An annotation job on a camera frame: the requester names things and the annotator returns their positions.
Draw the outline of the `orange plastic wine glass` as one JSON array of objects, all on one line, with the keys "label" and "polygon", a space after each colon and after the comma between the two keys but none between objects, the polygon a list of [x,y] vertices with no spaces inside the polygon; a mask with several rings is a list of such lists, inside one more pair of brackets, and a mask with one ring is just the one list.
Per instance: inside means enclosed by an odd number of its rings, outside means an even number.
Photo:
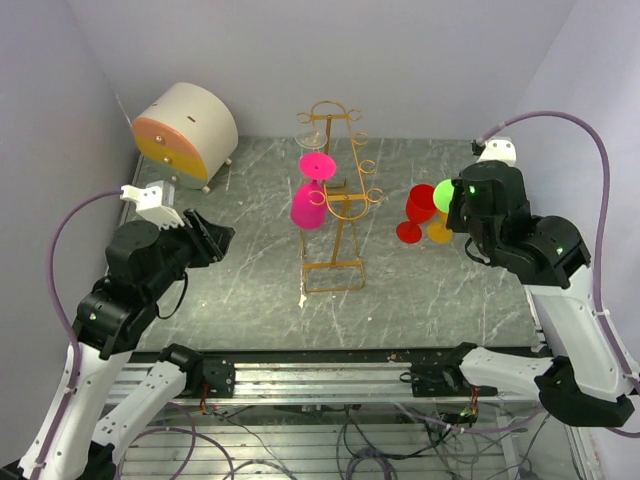
[{"label": "orange plastic wine glass", "polygon": [[426,233],[428,238],[438,244],[447,244],[452,241],[454,234],[447,228],[448,215],[438,212],[434,219],[427,225]]}]

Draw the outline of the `green plastic wine glass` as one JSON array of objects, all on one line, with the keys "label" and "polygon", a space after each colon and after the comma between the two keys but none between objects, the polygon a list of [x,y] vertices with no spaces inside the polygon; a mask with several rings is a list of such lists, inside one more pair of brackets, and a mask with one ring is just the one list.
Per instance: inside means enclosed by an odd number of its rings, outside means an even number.
[{"label": "green plastic wine glass", "polygon": [[449,213],[450,204],[454,195],[454,185],[451,179],[442,180],[433,191],[433,203],[435,207],[445,214]]}]

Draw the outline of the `red plastic wine glass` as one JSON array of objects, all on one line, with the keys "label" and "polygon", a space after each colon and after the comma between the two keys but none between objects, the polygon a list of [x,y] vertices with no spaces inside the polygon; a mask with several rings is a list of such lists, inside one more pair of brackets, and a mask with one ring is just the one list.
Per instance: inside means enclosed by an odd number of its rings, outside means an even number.
[{"label": "red plastic wine glass", "polygon": [[414,244],[421,240],[421,225],[436,213],[434,190],[435,188],[429,184],[418,184],[411,188],[405,208],[407,219],[396,227],[396,235],[400,241]]}]

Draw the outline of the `pink plastic wine glass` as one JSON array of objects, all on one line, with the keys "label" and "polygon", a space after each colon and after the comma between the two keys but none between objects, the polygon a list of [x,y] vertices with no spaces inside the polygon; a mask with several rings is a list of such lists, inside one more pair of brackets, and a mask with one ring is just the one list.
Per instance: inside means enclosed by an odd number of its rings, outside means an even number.
[{"label": "pink plastic wine glass", "polygon": [[290,218],[302,230],[315,230],[324,224],[328,211],[323,183],[335,175],[337,166],[329,155],[311,152],[300,158],[299,170],[308,181],[294,195]]}]

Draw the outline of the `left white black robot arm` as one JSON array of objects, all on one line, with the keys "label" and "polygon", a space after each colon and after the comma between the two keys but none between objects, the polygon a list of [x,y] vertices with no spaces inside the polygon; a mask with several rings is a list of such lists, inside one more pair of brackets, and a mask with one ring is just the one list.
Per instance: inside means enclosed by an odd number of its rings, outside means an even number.
[{"label": "left white black robot arm", "polygon": [[142,334],[158,319],[159,299],[188,270],[222,260],[235,235],[193,209],[185,216],[183,226],[135,220],[115,231],[105,250],[107,274],[77,307],[73,343],[45,420],[23,457],[2,467],[2,478],[111,479],[162,407],[202,389],[201,354],[172,344],[132,393],[103,411]]}]

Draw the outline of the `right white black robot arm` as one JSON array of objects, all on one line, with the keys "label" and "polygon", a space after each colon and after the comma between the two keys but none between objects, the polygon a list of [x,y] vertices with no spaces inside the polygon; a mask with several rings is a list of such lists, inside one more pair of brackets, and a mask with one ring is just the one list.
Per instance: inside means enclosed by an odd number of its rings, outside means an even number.
[{"label": "right white black robot arm", "polygon": [[462,343],[440,375],[450,394],[473,386],[536,398],[573,427],[620,428],[630,419],[636,364],[617,358],[615,335],[599,312],[591,256],[577,227],[530,211],[521,171],[501,161],[475,163],[452,181],[447,226],[468,234],[476,262],[517,276],[547,315],[558,352],[545,358],[497,353]]}]

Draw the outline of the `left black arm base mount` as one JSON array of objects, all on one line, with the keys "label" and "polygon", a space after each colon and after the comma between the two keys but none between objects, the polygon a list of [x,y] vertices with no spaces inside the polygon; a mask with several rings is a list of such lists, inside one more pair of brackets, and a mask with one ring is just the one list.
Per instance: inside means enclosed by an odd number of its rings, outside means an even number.
[{"label": "left black arm base mount", "polygon": [[205,357],[196,369],[194,395],[205,398],[232,398],[236,384],[234,363],[222,357]]}]

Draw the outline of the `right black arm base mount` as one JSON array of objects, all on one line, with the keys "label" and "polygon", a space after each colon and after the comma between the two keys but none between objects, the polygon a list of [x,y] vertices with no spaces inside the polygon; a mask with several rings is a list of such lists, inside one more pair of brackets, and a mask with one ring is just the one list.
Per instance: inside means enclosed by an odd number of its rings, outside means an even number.
[{"label": "right black arm base mount", "polygon": [[429,353],[421,360],[412,361],[399,375],[399,380],[411,387],[414,398],[473,397],[478,392],[495,394],[494,387],[473,385],[462,374],[463,357],[476,348],[476,344],[463,342],[454,348]]}]

